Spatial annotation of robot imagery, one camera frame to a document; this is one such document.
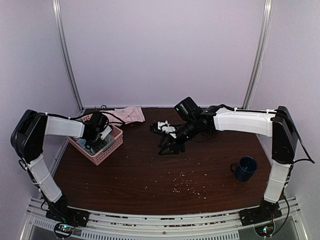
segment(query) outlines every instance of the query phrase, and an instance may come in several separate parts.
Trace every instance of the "purple wall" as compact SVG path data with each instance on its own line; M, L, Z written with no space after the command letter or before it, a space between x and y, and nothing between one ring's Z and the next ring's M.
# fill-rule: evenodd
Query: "purple wall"
M320 216L320 1L275 1L267 49L251 109L287 106L316 164L295 165L287 188L296 196L312 239ZM261 138L271 156L271 140ZM301 147L296 159L304 157Z
M84 106L242 106L264 0L63 0Z
M10 136L26 109L77 115L51 0L0 3L0 239L17 238L36 188L18 165ZM50 168L64 138L47 138Z

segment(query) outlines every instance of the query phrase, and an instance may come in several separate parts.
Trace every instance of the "pink basket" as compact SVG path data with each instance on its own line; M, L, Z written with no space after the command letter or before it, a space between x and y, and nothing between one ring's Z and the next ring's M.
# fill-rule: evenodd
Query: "pink basket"
M91 118L91 114L84 116L82 120L88 121ZM108 149L101 149L98 151L95 155L90 155L87 153L81 146L77 144L76 138L68 137L69 143L71 143L76 149L78 149L87 159L89 159L91 162L93 162L96 166L98 166L100 163L103 162L107 157L110 156L121 144L124 143L123 139L123 132L116 126L112 126L112 131L110 132L110 136L112 139L114 139L114 143L111 147Z

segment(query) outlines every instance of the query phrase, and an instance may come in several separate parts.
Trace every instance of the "wooden table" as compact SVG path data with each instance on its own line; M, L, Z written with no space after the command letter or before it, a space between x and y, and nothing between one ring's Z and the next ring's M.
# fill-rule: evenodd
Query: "wooden table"
M259 205L270 163L255 134L216 131L189 141L179 155L158 155L157 121L182 123L172 108L144 108L144 123L121 127L124 143L99 166L68 145L54 175L72 207L123 214L173 215L218 212ZM258 162L248 182L229 166L243 156Z

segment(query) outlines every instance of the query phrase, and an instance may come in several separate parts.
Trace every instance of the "pink cloth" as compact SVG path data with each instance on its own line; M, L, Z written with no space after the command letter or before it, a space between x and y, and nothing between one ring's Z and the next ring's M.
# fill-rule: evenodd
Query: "pink cloth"
M143 123L145 121L145 116L142 112L141 107L130 106L126 108L116 108L115 110L101 110L100 112L104 113L109 118L109 122L116 126L121 126L122 123L115 118L114 116L110 115L113 114L116 117L120 118L125 124L133 123L133 122L140 122Z

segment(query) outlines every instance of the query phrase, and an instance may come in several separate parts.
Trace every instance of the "blue mug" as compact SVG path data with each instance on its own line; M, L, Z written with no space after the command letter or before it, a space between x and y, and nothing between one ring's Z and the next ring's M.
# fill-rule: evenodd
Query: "blue mug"
M235 177L241 181L246 182L248 181L251 176L257 170L258 164L256 160L254 160L250 156L244 156L240 159L239 163L232 163L230 165L231 172L234 173Z

